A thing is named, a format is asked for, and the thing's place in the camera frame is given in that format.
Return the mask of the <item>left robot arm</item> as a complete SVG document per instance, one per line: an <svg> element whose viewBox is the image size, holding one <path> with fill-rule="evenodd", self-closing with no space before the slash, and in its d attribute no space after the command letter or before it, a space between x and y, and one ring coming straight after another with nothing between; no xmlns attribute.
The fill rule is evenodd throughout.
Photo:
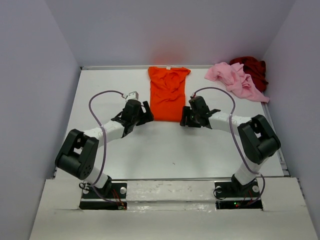
<svg viewBox="0 0 320 240"><path fill-rule="evenodd" d="M147 101L129 99L123 110L99 127L80 131L72 129L66 136L55 159L55 166L86 182L96 195L106 199L112 189L112 178L103 173L106 159L101 166L95 163L98 149L107 153L107 143L122 139L134 127L152 122L154 116Z"/></svg>

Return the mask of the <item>orange t shirt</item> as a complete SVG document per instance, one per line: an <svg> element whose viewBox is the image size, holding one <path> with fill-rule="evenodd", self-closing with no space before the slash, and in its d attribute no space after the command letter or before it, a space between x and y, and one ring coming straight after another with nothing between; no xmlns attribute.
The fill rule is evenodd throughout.
<svg viewBox="0 0 320 240"><path fill-rule="evenodd" d="M150 109L155 121L179 122L186 103L186 78L191 70L185 67L148 68Z"/></svg>

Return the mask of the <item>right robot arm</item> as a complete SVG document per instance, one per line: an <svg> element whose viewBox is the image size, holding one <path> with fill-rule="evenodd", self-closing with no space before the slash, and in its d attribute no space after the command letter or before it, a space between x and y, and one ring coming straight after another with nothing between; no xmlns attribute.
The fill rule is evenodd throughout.
<svg viewBox="0 0 320 240"><path fill-rule="evenodd" d="M217 199L244 198L248 193L253 193L255 198L260 195L260 191L254 192L258 187L256 177L267 159L281 148L279 138L263 115L242 117L219 109L210 110L204 98L196 96L189 100L189 106L183 106L180 125L231 134L242 163L230 181L215 183Z"/></svg>

